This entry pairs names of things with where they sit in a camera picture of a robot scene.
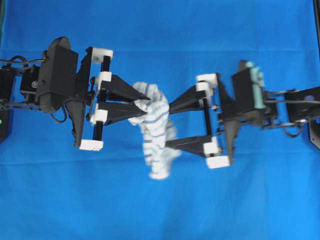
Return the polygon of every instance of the striped cloth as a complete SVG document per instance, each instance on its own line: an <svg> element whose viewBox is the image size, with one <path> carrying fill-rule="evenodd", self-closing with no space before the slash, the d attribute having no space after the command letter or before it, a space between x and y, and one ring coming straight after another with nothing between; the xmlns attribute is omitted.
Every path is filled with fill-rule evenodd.
<svg viewBox="0 0 320 240"><path fill-rule="evenodd" d="M133 125L139 125L143 134L143 152L145 162L151 166L149 176L152 179L165 179L169 176L174 158L181 153L166 146L166 141L176 138L177 130L169 119L169 103L156 84L136 82L133 87L151 100L136 100L134 104L147 112L140 117L129 119Z"/></svg>

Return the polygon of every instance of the cable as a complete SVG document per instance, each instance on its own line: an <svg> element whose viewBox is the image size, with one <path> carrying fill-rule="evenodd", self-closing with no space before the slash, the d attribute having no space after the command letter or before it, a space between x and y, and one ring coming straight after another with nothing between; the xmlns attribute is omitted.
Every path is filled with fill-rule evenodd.
<svg viewBox="0 0 320 240"><path fill-rule="evenodd" d="M5 63L5 64L34 64L34 63L43 63L45 61L46 60L44 59L34 59L29 61L10 61L10 60L0 59L0 63Z"/></svg>
<svg viewBox="0 0 320 240"><path fill-rule="evenodd" d="M51 113L51 117L52 117L53 121L55 121L57 124L63 124L68 119L66 108L65 108L65 102L63 102L63 104L62 104L62 111L64 114L63 120L56 119L56 117Z"/></svg>
<svg viewBox="0 0 320 240"><path fill-rule="evenodd" d="M283 127L282 127L282 130L284 131L284 133L285 133L288 137L290 137L290 138L296 138L296 137L298 137L298 136L302 133L302 125L298 125L297 127L298 127L298 129L299 129L299 131L298 131L297 134L291 134L291 133L289 133L289 132L287 131L287 129L286 129L286 126L283 126Z"/></svg>
<svg viewBox="0 0 320 240"><path fill-rule="evenodd" d="M277 104L277 103L286 103L286 104L320 104L320 101L312 100L267 100L264 101L266 104Z"/></svg>

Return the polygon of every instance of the teal part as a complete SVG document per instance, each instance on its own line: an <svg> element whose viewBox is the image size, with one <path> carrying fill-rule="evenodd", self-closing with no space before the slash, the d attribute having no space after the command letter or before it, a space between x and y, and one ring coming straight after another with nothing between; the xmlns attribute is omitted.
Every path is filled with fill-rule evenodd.
<svg viewBox="0 0 320 240"><path fill-rule="evenodd" d="M260 67L256 66L256 67L252 67L250 69L250 75L251 75L251 79L252 81L257 84L258 83L258 73L259 73Z"/></svg>
<svg viewBox="0 0 320 240"><path fill-rule="evenodd" d="M259 72L258 74L258 79L259 79L259 85L261 88L265 87L265 78L264 78L264 73L263 72Z"/></svg>
<svg viewBox="0 0 320 240"><path fill-rule="evenodd" d="M256 109L264 109L266 105L264 105L260 86L258 84L253 84L252 90L253 90L253 97L254 97L254 107Z"/></svg>
<svg viewBox="0 0 320 240"><path fill-rule="evenodd" d="M247 68L252 68L254 65L255 65L255 64L254 64L252 61L247 61L247 62L245 63L245 66L246 66Z"/></svg>

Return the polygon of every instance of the black metal rod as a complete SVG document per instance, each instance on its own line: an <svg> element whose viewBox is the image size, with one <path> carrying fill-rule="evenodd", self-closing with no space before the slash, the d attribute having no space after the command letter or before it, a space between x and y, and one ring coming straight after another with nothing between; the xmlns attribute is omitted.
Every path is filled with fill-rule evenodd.
<svg viewBox="0 0 320 240"><path fill-rule="evenodd" d="M101 63L101 72L109 72L111 58L109 56L103 56L103 62ZM107 92L105 89L101 90L97 98L97 104L104 103L107 100ZM102 132L104 129L104 123L102 121L96 121L93 129L93 140L101 141Z"/></svg>
<svg viewBox="0 0 320 240"><path fill-rule="evenodd" d="M204 111L204 118L205 118L206 134L212 135L209 105L208 105L208 100L206 98L203 99L203 111Z"/></svg>
<svg viewBox="0 0 320 240"><path fill-rule="evenodd" d="M101 141L103 129L104 123L102 121L96 121L93 132L93 140Z"/></svg>
<svg viewBox="0 0 320 240"><path fill-rule="evenodd" d="M103 57L103 62L101 63L101 72L109 72L111 58L109 56Z"/></svg>
<svg viewBox="0 0 320 240"><path fill-rule="evenodd" d="M320 1L313 0L313 9L314 9L314 17L315 17L315 25L316 25L316 35L318 37L318 48L320 54Z"/></svg>

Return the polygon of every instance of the mounting plate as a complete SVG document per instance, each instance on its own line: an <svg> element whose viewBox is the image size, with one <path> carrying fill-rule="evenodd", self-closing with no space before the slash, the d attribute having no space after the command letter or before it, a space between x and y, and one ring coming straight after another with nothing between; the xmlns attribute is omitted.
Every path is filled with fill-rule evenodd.
<svg viewBox="0 0 320 240"><path fill-rule="evenodd" d="M311 143L320 149L320 123L317 123L316 120L310 120L308 128Z"/></svg>

